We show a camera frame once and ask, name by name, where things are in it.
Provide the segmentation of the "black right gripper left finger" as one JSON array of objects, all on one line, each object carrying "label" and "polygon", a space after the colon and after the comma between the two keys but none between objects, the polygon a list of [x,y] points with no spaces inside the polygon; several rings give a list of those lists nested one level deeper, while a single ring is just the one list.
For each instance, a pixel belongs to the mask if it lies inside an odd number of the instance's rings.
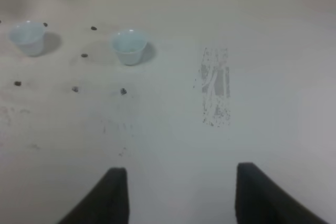
[{"label": "black right gripper left finger", "polygon": [[125,168],[111,168],[60,223],[121,223],[130,218]]}]

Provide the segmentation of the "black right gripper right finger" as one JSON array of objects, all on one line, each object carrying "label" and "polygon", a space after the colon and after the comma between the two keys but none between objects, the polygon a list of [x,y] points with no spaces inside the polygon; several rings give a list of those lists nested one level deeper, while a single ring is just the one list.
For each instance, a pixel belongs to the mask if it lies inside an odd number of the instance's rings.
[{"label": "black right gripper right finger", "polygon": [[253,163],[237,165],[235,215],[240,224],[326,223]]}]

